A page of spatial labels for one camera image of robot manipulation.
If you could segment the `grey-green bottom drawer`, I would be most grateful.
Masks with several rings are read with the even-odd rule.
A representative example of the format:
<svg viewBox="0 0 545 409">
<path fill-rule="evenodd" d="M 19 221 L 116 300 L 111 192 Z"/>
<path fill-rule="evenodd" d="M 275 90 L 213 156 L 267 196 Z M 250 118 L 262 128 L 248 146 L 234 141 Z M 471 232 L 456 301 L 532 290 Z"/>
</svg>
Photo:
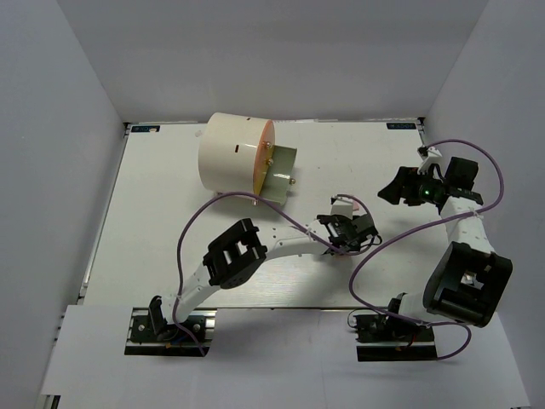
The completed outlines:
<svg viewBox="0 0 545 409">
<path fill-rule="evenodd" d="M 260 196 L 278 205 L 284 205 L 293 184 L 293 169 L 297 149 L 276 146 L 272 153 L 272 164 L 268 167 Z"/>
</svg>

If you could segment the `white cylindrical drawer organizer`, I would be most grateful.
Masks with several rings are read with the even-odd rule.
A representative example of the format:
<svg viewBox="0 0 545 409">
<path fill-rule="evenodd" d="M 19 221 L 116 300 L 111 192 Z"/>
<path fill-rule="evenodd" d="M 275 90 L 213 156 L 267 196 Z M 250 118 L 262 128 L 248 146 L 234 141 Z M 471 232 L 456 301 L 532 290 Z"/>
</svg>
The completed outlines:
<svg viewBox="0 0 545 409">
<path fill-rule="evenodd" d="M 273 163 L 275 129 L 271 119 L 214 113 L 200 136 L 198 173 L 213 193 L 250 193 L 258 202 Z"/>
</svg>

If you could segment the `pale pink rectangular palette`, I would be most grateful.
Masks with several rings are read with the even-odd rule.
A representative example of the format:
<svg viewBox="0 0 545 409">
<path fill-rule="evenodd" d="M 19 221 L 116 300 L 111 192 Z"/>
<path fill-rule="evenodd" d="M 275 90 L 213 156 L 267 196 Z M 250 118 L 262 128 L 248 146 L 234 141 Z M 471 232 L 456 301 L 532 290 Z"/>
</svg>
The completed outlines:
<svg viewBox="0 0 545 409">
<path fill-rule="evenodd" d="M 333 251 L 333 250 L 327 250 L 325 253 L 325 255 L 329 255 L 329 256 L 334 256 L 334 257 L 344 257 L 344 256 L 354 256 L 354 254 L 350 251 L 348 252 L 345 252 L 345 251 Z"/>
</svg>

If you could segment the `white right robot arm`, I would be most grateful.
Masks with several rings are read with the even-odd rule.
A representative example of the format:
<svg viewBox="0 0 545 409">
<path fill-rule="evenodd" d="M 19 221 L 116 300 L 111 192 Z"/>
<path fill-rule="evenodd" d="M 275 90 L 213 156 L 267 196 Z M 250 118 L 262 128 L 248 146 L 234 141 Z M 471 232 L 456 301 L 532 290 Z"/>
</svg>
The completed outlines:
<svg viewBox="0 0 545 409">
<path fill-rule="evenodd" d="M 435 205 L 445 223 L 448 247 L 422 293 L 402 293 L 392 300 L 394 312 L 384 319 L 386 333 L 405 339 L 416 320 L 436 316 L 466 325 L 488 325 L 513 271 L 510 259 L 499 256 L 489 242 L 480 218 L 483 199 L 473 190 L 479 166 L 453 157 L 445 175 L 433 169 L 401 167 L 378 197 L 397 205 Z"/>
</svg>

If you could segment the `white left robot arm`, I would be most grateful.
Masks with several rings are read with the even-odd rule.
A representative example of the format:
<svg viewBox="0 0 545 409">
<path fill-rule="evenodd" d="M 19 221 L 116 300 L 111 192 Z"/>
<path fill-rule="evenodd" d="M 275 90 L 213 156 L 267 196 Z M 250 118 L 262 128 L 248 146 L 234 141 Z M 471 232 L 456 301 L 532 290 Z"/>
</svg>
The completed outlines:
<svg viewBox="0 0 545 409">
<path fill-rule="evenodd" d="M 190 313 L 220 290 L 244 285 L 264 262 L 289 256 L 358 255 L 379 236 L 370 215 L 319 215 L 311 223 L 258 228 L 251 219 L 235 222 L 208 245 L 192 274 L 179 271 L 175 294 L 155 296 L 148 307 L 151 330 L 159 342 L 188 330 Z"/>
</svg>

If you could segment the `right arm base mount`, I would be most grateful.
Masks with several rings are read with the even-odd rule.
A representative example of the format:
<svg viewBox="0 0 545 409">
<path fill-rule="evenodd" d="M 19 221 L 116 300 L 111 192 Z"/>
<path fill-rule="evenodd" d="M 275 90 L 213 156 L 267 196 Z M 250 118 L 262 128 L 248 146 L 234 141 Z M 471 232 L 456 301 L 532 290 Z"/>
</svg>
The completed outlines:
<svg viewBox="0 0 545 409">
<path fill-rule="evenodd" d="M 355 314 L 348 325 L 357 334 L 358 362 L 438 359 L 433 330 L 381 314 Z"/>
</svg>

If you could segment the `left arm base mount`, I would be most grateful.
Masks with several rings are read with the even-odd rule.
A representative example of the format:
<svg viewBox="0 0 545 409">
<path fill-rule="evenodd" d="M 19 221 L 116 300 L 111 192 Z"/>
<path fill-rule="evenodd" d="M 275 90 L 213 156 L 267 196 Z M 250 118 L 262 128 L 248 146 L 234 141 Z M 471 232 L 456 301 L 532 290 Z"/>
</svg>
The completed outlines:
<svg viewBox="0 0 545 409">
<path fill-rule="evenodd" d="M 201 310 L 191 313 L 183 325 L 197 338 L 206 355 L 215 329 L 215 311 Z M 204 356 L 192 338 L 175 325 L 167 325 L 166 332 L 156 335 L 149 313 L 142 308 L 134 309 L 131 314 L 124 354 L 198 358 Z"/>
</svg>

